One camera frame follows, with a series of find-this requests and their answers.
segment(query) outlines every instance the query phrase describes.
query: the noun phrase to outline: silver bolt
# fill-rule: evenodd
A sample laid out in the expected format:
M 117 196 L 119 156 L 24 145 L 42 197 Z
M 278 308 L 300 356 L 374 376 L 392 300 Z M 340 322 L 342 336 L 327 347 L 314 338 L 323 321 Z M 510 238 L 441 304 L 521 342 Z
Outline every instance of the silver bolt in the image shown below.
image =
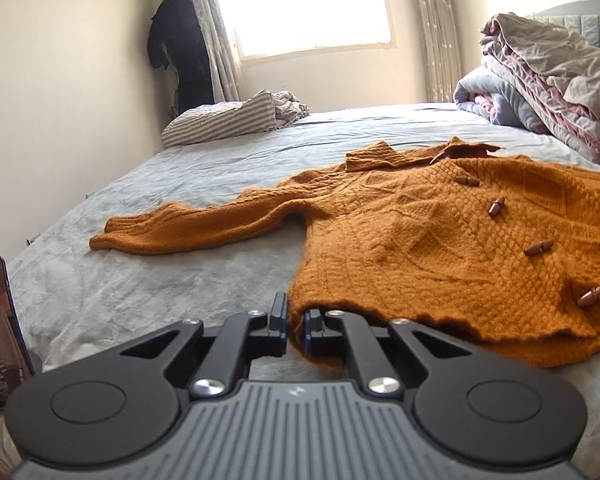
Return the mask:
M 400 389 L 400 383 L 393 377 L 373 378 L 367 386 L 376 394 L 392 394 Z
M 193 390 L 202 396 L 213 397 L 224 392 L 226 386 L 217 379 L 198 379 L 193 383 Z

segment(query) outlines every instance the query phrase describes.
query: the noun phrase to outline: folded comforter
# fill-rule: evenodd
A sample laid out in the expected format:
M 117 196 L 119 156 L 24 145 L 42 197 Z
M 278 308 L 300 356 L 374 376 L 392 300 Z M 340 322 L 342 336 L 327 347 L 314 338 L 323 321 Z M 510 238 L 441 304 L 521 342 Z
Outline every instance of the folded comforter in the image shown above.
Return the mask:
M 513 23 L 517 26 L 523 22 L 533 23 L 525 27 L 502 25 Z M 528 37 L 509 38 L 503 30 L 519 30 Z M 577 76 L 573 72 L 570 73 L 572 85 L 565 86 L 566 76 L 547 76 L 564 74 L 566 67 L 573 70 L 580 67 L 581 72 L 586 72 L 584 68 L 587 66 L 600 68 L 600 62 L 594 62 L 593 56 L 593 52 L 597 51 L 600 58 L 600 49 L 588 45 L 577 32 L 515 14 L 496 14 L 482 32 L 485 34 L 481 41 L 482 52 L 486 56 L 483 65 L 513 84 L 552 134 L 572 148 L 578 146 L 577 151 L 589 160 L 600 161 L 600 77 Z M 573 48 L 564 43 L 570 40 L 574 41 Z M 578 93 L 577 88 L 582 88 L 582 92 Z M 568 101 L 565 94 L 573 101 Z M 576 137 L 579 142 L 569 142 L 570 137 Z
M 515 86 L 483 66 L 458 81 L 454 101 L 461 110 L 480 115 L 492 124 L 526 128 L 536 134 L 548 133 Z
M 600 119 L 600 48 L 581 34 L 511 12 L 494 15 L 482 33 L 509 48 L 530 76 L 555 89 L 554 97 Z

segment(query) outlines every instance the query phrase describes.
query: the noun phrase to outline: cable knit pattern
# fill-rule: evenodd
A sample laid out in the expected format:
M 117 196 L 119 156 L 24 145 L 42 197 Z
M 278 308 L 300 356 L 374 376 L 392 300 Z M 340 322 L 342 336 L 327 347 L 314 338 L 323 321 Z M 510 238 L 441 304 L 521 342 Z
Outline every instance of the cable knit pattern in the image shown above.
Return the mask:
M 600 173 L 488 156 L 494 150 L 456 138 L 405 152 L 378 142 L 226 205 L 111 218 L 91 248 L 214 247 L 299 213 L 307 238 L 289 290 L 296 340 L 306 309 L 338 307 L 434 324 L 543 367 L 586 359 L 600 350 L 600 302 L 581 310 L 576 301 L 600 285 Z M 500 196 L 506 204 L 491 218 Z M 550 251 L 525 256 L 545 239 L 555 241 Z

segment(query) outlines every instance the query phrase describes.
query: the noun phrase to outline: hanging clothes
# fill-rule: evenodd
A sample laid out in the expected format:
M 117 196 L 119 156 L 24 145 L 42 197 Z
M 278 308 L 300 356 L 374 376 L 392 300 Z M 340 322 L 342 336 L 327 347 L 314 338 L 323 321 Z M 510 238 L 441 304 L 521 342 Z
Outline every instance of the hanging clothes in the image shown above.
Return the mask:
M 174 109 L 180 115 L 200 105 L 214 104 L 209 56 L 196 9 L 189 0 L 164 0 L 152 17 L 147 41 L 149 61 L 178 72 Z

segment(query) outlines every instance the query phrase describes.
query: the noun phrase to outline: hanging fabric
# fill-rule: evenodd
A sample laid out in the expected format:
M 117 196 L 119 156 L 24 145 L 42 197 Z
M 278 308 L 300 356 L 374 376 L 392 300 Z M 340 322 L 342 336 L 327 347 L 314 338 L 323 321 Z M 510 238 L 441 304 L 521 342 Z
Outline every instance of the hanging fabric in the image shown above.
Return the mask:
M 431 102 L 453 102 L 462 75 L 451 0 L 418 0 L 427 51 L 427 93 Z
M 235 37 L 226 27 L 220 0 L 191 0 L 196 9 L 211 68 L 216 103 L 239 101 L 240 62 Z

